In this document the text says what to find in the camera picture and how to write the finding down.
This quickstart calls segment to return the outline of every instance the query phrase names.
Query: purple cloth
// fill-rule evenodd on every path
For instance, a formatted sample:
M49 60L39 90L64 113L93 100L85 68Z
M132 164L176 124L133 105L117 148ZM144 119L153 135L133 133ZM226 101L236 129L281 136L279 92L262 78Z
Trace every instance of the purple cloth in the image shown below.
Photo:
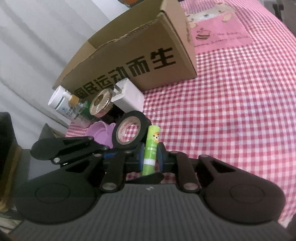
M115 123L110 125L103 121L93 123L85 132L84 136L92 136L94 140L102 145L107 145L113 148L112 144L112 132L115 127Z

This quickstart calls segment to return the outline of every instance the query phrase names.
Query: cardboard box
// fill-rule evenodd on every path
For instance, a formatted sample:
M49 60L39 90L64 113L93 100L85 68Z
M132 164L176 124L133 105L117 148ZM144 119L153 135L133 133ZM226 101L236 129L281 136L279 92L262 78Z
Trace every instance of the cardboard box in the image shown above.
M96 32L53 86L79 98L129 78L141 91L196 77L189 24L177 0L145 0Z

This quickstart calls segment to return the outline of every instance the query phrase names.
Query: glue stick label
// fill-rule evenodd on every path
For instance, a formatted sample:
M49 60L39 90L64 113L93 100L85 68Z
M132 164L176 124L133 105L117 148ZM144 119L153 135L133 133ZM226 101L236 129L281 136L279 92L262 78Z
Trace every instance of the glue stick label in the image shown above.
M159 132L159 126L149 126L148 128L142 175L149 175L154 172L156 148L159 143Z

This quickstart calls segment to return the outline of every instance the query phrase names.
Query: bed sheet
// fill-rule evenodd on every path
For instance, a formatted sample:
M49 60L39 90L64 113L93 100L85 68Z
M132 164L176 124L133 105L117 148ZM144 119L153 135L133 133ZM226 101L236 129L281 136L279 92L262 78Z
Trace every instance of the bed sheet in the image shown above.
M208 154L276 183L286 196L279 220L286 226L296 213L296 38L259 2L226 3L253 43L196 55L197 77L146 91L143 112L160 126L167 150ZM187 14L214 4L181 2ZM85 131L71 124L67 136ZM163 183L173 181L166 174Z

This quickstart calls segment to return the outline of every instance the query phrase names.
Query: black electrical tape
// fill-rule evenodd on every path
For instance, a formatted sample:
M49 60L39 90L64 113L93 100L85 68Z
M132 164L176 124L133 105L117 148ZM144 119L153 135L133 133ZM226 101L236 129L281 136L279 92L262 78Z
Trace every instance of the black electrical tape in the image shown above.
M124 134L131 125L137 125L138 130L135 136L129 140L124 140ZM121 117L116 123L112 133L112 143L115 148L130 148L139 142L146 143L148 127L151 121L140 111L133 110Z

